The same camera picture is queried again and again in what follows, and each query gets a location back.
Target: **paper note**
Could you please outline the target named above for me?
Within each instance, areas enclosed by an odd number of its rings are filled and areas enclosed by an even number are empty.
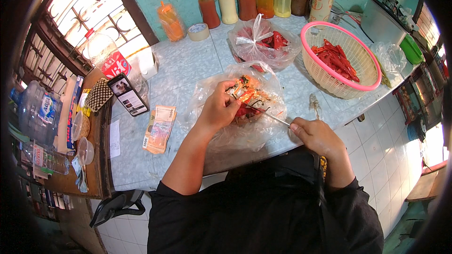
[[[151,111],[143,140],[143,149],[154,154],[164,153],[176,120],[176,107],[157,105]]]
[[[121,155],[119,121],[110,124],[110,158]]]

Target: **woven basket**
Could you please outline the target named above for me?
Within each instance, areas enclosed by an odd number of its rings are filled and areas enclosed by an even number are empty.
[[[349,31],[327,22],[315,21],[303,27],[300,37],[306,70],[328,92],[343,99],[352,99],[363,96],[367,91],[376,89],[380,84],[381,70],[375,56],[363,42]],[[311,47],[323,46],[323,39],[342,47],[350,64],[356,70],[359,83],[349,81],[336,73],[313,53]]]

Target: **black shirt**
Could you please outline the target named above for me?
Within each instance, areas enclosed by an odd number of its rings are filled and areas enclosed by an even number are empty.
[[[148,253],[321,253],[318,193],[284,175],[216,183],[184,196],[150,192]],[[351,253],[381,253],[383,231],[356,178],[325,194]]]

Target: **phone screen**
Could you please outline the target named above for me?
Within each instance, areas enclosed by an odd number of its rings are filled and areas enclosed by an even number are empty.
[[[125,75],[114,77],[108,82],[108,86],[132,116],[137,116],[149,110],[132,88]]]

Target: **tiled floor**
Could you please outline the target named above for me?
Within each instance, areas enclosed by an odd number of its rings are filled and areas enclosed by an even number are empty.
[[[370,195],[369,204],[378,213],[385,238],[407,209],[404,202],[421,174],[420,143],[408,142],[404,116],[397,99],[387,96],[365,113],[336,129],[347,146],[353,171]],[[224,180],[226,173],[205,178],[202,189]],[[150,197],[143,195],[146,213],[120,216],[99,226],[105,248],[112,254],[146,254]],[[93,212],[99,204],[91,201]]]

